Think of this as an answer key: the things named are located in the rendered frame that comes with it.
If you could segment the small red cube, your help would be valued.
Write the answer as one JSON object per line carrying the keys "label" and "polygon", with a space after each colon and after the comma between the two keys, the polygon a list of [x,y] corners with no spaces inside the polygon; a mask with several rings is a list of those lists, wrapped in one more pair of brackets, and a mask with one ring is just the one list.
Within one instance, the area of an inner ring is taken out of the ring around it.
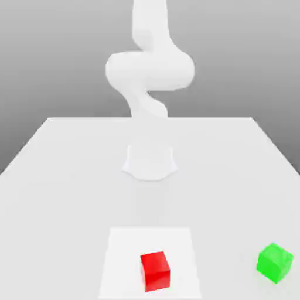
{"label": "small red cube", "polygon": [[171,269],[163,251],[140,255],[140,263],[145,292],[170,287]]}

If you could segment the small green cube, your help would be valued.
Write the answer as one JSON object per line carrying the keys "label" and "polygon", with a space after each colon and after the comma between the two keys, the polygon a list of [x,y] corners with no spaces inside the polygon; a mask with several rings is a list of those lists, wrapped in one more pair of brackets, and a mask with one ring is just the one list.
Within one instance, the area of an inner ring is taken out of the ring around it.
{"label": "small green cube", "polygon": [[259,253],[256,270],[277,284],[289,273],[293,260],[293,254],[271,243]]}

